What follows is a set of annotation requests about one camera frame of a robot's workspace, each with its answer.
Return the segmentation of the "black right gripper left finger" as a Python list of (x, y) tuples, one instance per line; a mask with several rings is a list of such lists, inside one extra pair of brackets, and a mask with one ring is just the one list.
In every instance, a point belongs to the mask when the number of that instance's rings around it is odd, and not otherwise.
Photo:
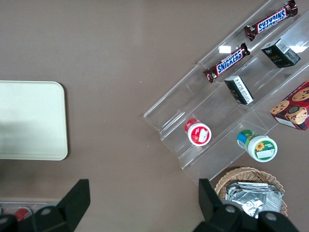
[(89, 180), (80, 179), (56, 206), (32, 216), (35, 232), (73, 232), (90, 205)]

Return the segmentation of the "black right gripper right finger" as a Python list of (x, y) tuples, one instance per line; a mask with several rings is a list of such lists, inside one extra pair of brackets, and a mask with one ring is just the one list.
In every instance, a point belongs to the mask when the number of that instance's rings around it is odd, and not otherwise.
[(208, 179), (200, 179), (198, 184), (198, 202), (204, 221), (195, 232), (239, 232), (242, 227), (242, 212), (232, 205), (224, 204)]

